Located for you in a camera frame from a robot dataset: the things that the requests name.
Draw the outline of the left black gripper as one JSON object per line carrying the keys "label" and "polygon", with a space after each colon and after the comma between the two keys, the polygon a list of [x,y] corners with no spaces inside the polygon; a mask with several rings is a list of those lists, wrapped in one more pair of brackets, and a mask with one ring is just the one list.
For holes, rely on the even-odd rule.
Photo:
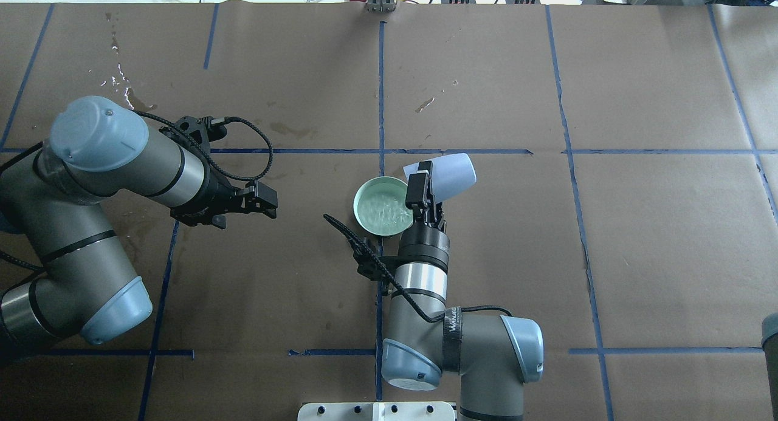
{"label": "left black gripper", "polygon": [[181,224],[226,228],[226,214],[261,214],[277,219],[278,193],[260,180],[246,183],[241,195],[225,175],[208,166],[198,193],[183,205],[170,208],[170,216]]}

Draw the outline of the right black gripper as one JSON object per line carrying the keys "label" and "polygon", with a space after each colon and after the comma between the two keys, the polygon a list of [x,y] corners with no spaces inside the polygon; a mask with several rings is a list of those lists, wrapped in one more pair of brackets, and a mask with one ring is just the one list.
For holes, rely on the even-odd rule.
{"label": "right black gripper", "polygon": [[398,245],[401,263],[421,262],[449,272],[450,239],[440,229],[445,227],[444,208],[432,192],[433,164],[431,160],[416,164],[416,171],[407,177],[405,205],[411,211],[430,210],[430,225],[412,224]]}

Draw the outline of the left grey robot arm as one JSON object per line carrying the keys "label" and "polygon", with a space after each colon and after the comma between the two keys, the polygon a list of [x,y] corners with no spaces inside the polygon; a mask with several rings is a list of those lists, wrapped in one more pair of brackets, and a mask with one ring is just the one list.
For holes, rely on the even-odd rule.
{"label": "left grey robot arm", "polygon": [[69,103],[50,136],[2,166],[2,227],[27,236],[38,269],[2,293],[2,366],[80,335],[97,346],[150,317],[150,295],[101,203],[125,190],[182,224],[225,229],[228,213],[276,217],[262,173],[239,176],[211,157],[241,117],[162,117],[100,95]]}

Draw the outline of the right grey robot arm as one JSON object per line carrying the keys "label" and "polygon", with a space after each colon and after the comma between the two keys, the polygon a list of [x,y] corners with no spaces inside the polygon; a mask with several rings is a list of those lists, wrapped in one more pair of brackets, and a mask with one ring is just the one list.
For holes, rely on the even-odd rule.
{"label": "right grey robot arm", "polygon": [[414,164],[405,204],[411,226],[381,261],[394,285],[384,322],[381,375],[389,384],[432,391],[445,373],[460,379],[461,420],[522,420],[525,384],[544,371],[541,327],[494,306],[448,307],[450,239],[442,203],[474,183],[469,156]]}

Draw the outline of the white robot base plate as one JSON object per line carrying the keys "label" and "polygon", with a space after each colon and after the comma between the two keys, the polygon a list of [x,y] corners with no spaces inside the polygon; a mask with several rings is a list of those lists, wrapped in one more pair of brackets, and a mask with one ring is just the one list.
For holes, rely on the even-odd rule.
{"label": "white robot base plate", "polygon": [[298,420],[456,420],[448,402],[314,402],[304,404]]}

